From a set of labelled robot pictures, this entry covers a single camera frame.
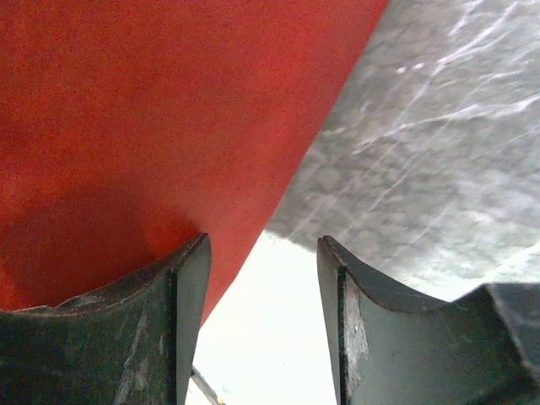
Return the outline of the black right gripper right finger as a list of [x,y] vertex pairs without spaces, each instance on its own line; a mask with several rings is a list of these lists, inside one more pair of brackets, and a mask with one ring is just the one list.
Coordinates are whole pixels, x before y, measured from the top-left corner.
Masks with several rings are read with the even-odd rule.
[[537,284],[486,283],[446,302],[330,236],[316,260],[338,404],[538,403]]

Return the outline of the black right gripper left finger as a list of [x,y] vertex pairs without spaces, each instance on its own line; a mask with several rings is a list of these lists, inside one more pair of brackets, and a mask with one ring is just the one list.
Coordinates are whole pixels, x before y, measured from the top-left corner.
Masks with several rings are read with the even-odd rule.
[[2,403],[184,403],[211,261],[200,234],[61,305],[3,311]]

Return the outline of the red paper bag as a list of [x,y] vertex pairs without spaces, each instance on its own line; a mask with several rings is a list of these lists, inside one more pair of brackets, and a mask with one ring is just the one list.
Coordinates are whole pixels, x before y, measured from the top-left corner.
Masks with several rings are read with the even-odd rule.
[[4,1],[1,307],[58,305],[206,232],[235,280],[383,1]]

